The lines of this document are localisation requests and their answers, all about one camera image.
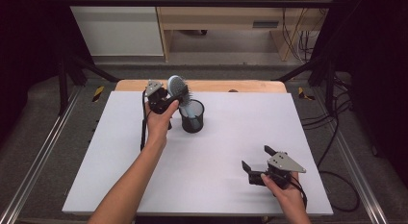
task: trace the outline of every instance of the white board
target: white board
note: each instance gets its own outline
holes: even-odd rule
[[[264,145],[307,169],[300,182],[307,213],[333,214],[289,93],[195,92],[204,128],[182,129],[176,112],[167,145],[138,215],[282,214],[266,187],[248,183],[242,161],[266,170]],[[140,152],[141,92],[114,91],[67,196],[63,212],[91,214]]]

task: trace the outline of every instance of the brush bristles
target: brush bristles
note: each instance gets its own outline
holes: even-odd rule
[[[191,102],[191,94],[189,87],[183,78],[179,76],[172,76],[167,84],[167,91],[171,96],[181,95],[183,100],[180,103],[180,107],[186,107]]]

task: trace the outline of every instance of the person's right hand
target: person's right hand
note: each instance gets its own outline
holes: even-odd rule
[[[293,172],[292,176],[298,180],[298,173]],[[267,188],[272,191],[278,199],[279,205],[290,223],[311,223],[303,205],[300,191],[292,185],[286,189],[281,189],[273,180],[265,174],[261,174]]]
[[[156,114],[150,110],[148,106],[148,102],[146,102],[146,114],[147,116],[147,130],[149,132],[147,143],[156,143],[161,148],[166,146],[166,135],[168,130],[168,123],[170,122],[170,118],[173,114],[177,111],[179,106],[179,101],[173,101],[170,106],[167,108],[163,114]]]

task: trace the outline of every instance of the aluminum rail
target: aluminum rail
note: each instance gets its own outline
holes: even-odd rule
[[[326,111],[324,105],[324,96],[322,90],[318,90],[317,88],[313,88],[315,95],[317,96],[318,102],[321,108]],[[335,131],[336,123],[330,122],[330,128],[332,132]],[[377,199],[375,198],[375,194],[372,191],[369,182],[367,181],[366,177],[364,176],[363,170],[361,169],[360,165],[354,158],[353,154],[351,153],[350,147],[348,146],[345,138],[339,129],[336,140],[339,144],[339,152],[343,158],[344,164],[347,167],[348,173],[350,174],[351,180],[353,181],[354,186],[356,187],[361,201],[363,202],[367,214],[369,215],[371,222],[373,224],[388,224],[387,217],[385,216],[381,206],[379,205]]]
[[[342,8],[350,1],[332,0],[43,0],[52,5],[87,7],[220,7],[220,8]]]
[[[54,148],[55,143],[60,136],[64,125],[69,118],[77,99],[81,93],[81,87],[75,87],[70,96],[70,103],[68,108],[65,110],[65,113],[58,116],[56,122],[54,123],[53,128],[51,129],[48,137],[46,138],[45,142],[42,144],[41,149],[39,150],[36,159],[34,160],[33,164],[31,165],[29,171],[27,172],[23,182],[21,183],[20,187],[18,188],[17,192],[15,193],[12,201],[3,211],[0,216],[0,223],[1,224],[13,224],[18,215],[21,212],[28,196],[30,195],[31,190],[33,189],[36,181],[41,173],[42,168],[45,166],[49,155]]]

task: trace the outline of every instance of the skin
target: skin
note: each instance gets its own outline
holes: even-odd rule
[[[163,114],[150,112],[146,106],[147,142],[123,176],[104,197],[89,223],[131,223],[154,169],[166,146],[166,134],[171,116],[178,109],[174,101]]]
[[[292,176],[298,180],[298,173],[293,172]],[[262,180],[269,190],[278,199],[279,205],[283,213],[290,223],[311,223],[303,205],[303,200],[300,191],[290,185],[286,189],[281,189],[273,180],[265,174],[261,175]]]

